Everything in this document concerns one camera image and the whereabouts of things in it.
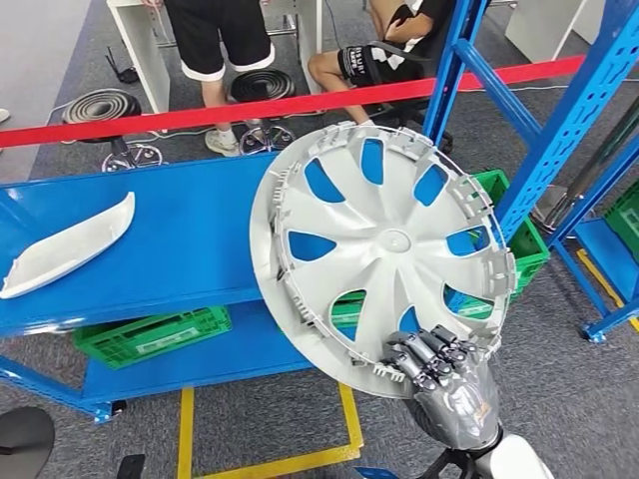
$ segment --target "person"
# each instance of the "person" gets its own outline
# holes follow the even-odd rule
[[[4,108],[0,108],[0,123],[6,122],[9,119],[11,115],[9,113],[8,110],[5,110]]]
[[[406,53],[428,57],[431,40],[455,7],[455,0],[417,0],[409,7],[403,0],[370,0],[371,17],[381,41]],[[329,92],[349,90],[347,80],[357,87],[374,85],[369,65],[377,62],[384,83],[421,78],[421,68],[399,55],[372,46],[353,46],[315,55],[308,70]],[[346,107],[356,123],[372,124],[361,106]]]
[[[207,108],[226,105],[222,85],[225,67],[220,35],[228,63],[239,73],[266,68],[275,60],[275,49],[264,23],[260,0],[143,0],[159,8],[165,4],[182,71],[202,85]],[[226,157],[239,154],[230,123],[215,124],[205,140],[211,151]]]

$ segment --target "blue shelf surface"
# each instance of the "blue shelf surface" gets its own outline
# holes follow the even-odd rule
[[[312,367],[263,301],[229,307],[233,329],[122,369],[91,360],[83,401],[96,403]]]
[[[0,188],[0,277],[29,244],[136,194],[131,226],[71,274],[0,300],[0,336],[252,301],[251,208],[273,154]]]
[[[639,280],[639,264],[621,238],[603,219],[580,223],[575,233],[590,259],[622,299],[632,299]]]

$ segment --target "blue steel rack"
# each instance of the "blue steel rack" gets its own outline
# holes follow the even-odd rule
[[[582,221],[637,159],[639,159],[639,135],[636,135],[619,154],[594,182],[583,200],[575,205],[570,215],[547,240],[548,246],[556,250],[602,316],[600,321],[583,326],[584,334],[591,342],[603,342],[605,340],[605,332],[639,312],[639,262],[604,220]],[[616,290],[625,303],[622,307],[612,312],[609,310],[601,296],[563,247],[562,242],[573,231],[597,268]]]
[[[543,128],[473,46],[486,3],[457,1],[424,132],[437,143],[441,139],[465,67],[480,78],[529,145],[497,209],[509,240],[637,60],[639,0],[607,1],[599,37]],[[0,301],[0,335],[213,304],[230,304],[233,318],[230,333],[120,371],[91,361],[82,391],[5,357],[0,357],[0,377],[103,422],[110,418],[111,403],[116,399],[308,367],[276,330],[263,303],[255,302],[259,291],[249,257],[248,218],[257,183],[271,158],[193,162],[0,189],[0,227],[4,220],[17,232],[8,230],[8,240],[13,241],[8,246],[0,238],[0,266],[25,243],[112,205],[126,191],[135,191],[137,203],[131,228],[101,256],[24,299]],[[75,195],[85,201],[69,201]],[[86,293],[78,295],[79,290]],[[246,347],[245,340],[250,337],[254,339]]]

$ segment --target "white desk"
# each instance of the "white desk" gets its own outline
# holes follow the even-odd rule
[[[140,0],[107,0],[107,5],[153,111],[168,111],[170,79],[159,42],[172,39],[163,38],[156,12]],[[264,17],[288,16],[289,21],[297,23],[301,67],[310,93],[319,93],[320,87],[310,77],[307,64],[311,56],[322,52],[322,0],[271,0],[262,9]],[[167,32],[172,35],[165,9],[159,11]]]
[[[519,0],[505,37],[531,62],[555,60],[573,29],[593,43],[603,11],[604,0]]]

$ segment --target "hubcap center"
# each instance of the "hubcap center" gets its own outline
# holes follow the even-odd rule
[[[406,252],[411,248],[409,237],[400,230],[386,230],[379,236],[379,243],[390,252]]]

